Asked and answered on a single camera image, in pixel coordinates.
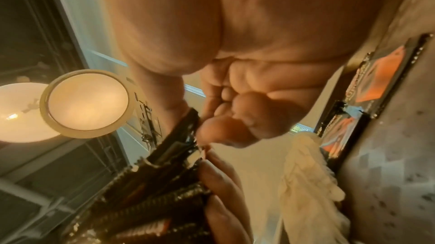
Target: crumpled paper towel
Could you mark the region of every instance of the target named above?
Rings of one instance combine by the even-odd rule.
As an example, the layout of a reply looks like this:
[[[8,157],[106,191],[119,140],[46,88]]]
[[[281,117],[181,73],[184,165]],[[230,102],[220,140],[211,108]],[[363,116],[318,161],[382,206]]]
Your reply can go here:
[[[319,145],[311,132],[293,137],[279,187],[284,228],[291,244],[348,244],[350,221],[335,205],[345,194]]]

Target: black plastic packet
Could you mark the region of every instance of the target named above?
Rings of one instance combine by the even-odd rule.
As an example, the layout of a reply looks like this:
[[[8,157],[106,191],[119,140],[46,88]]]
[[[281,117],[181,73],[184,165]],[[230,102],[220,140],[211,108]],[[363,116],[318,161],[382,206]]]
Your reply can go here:
[[[191,109],[147,158],[127,167],[66,228],[66,244],[214,243],[198,180],[198,112]]]

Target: round lamp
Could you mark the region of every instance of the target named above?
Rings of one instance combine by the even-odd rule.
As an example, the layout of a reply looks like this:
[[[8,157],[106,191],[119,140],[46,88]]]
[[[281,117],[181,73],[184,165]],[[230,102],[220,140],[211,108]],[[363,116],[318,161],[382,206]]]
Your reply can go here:
[[[111,72],[79,70],[60,76],[42,93],[44,121],[60,134],[94,138],[121,127],[133,114],[133,94]]]
[[[0,141],[29,143],[59,135],[39,112],[39,99],[47,86],[31,82],[0,86]]]

